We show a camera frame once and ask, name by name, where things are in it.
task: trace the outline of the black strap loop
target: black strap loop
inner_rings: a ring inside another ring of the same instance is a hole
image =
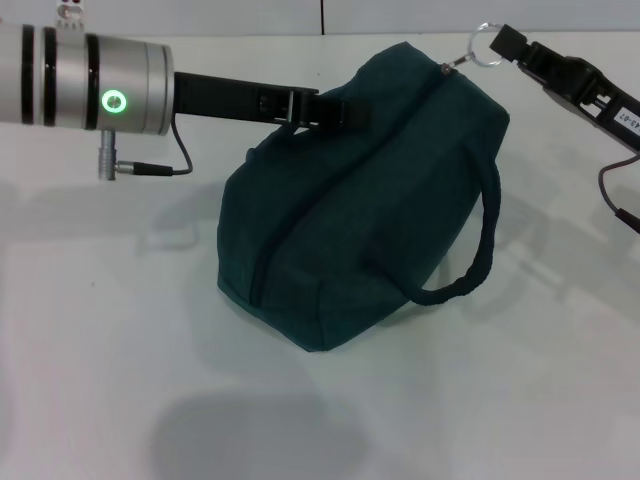
[[[391,264],[387,256],[375,250],[372,252],[378,267],[385,272],[405,297],[418,305],[440,305],[454,297],[468,295],[487,279],[491,271],[495,232],[500,215],[500,176],[495,163],[489,162],[489,165],[480,165],[479,159],[472,152],[469,152],[469,160],[474,165],[474,171],[480,182],[484,215],[478,252],[473,264],[463,277],[439,290],[423,290],[420,286],[415,285],[411,279],[401,274],[397,267]]]

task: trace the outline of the black cable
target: black cable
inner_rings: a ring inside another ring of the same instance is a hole
[[[173,131],[173,136],[176,137],[176,142],[178,142],[178,146],[184,155],[184,159],[187,161],[187,168],[185,170],[174,170],[174,175],[189,175],[193,172],[193,162],[191,162],[191,157],[189,156],[189,152],[187,152],[187,148],[184,146],[182,139],[180,138],[180,134],[178,133],[178,127],[176,127],[176,112],[173,112],[171,117],[171,130]]]
[[[600,173],[598,174],[598,185],[600,185],[600,193],[602,193],[602,198],[604,198],[604,201],[607,202],[607,205],[609,205],[609,208],[613,210],[614,213],[618,213],[619,209],[614,205],[614,203],[611,201],[611,198],[609,197],[609,194],[607,193],[607,189],[604,186],[604,174],[609,170],[615,170],[616,168],[626,167],[628,165],[631,165],[632,163],[636,163],[638,160],[640,160],[640,153],[631,157],[629,160],[606,166],[602,170],[600,170]]]

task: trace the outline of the white table surface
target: white table surface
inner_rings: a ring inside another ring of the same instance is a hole
[[[640,96],[639,33],[532,34]],[[176,68],[326,90],[408,40],[165,39]],[[183,117],[187,178],[96,179],[98,134],[2,126],[0,479],[633,479],[640,472],[640,241],[597,172],[629,153],[517,68],[462,71],[511,113],[493,273],[308,354],[216,287],[225,179],[266,125]],[[172,137],[120,158],[182,162]],[[608,177],[640,213],[640,168]],[[440,270],[462,274],[480,211]]]

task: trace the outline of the dark teal bag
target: dark teal bag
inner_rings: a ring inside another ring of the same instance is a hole
[[[218,285],[309,351],[330,350],[408,301],[436,305],[491,270],[500,211],[495,157],[507,112],[463,75],[404,43],[328,97],[364,99],[357,134],[282,127],[229,178]],[[426,291],[482,193],[484,224],[466,275]]]

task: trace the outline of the zipper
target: zipper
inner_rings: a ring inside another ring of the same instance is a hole
[[[254,307],[260,306],[271,261],[295,226],[309,213],[313,206],[322,200],[336,185],[366,164],[371,157],[389,143],[389,141],[391,141],[396,134],[401,131],[407,123],[409,123],[411,118],[424,105],[424,103],[427,102],[436,91],[438,91],[440,86],[444,83],[444,80],[450,77],[453,77],[453,75],[445,75],[442,72],[432,74],[432,76],[424,82],[422,87],[420,87],[420,90],[415,96],[415,100],[409,103],[404,111],[398,115],[398,120],[396,120],[391,128],[389,128],[389,131],[382,139],[376,142],[352,165],[328,178],[317,190],[300,202],[291,214],[285,218],[273,235],[267,239],[258,253],[249,294],[249,303],[251,305]]]

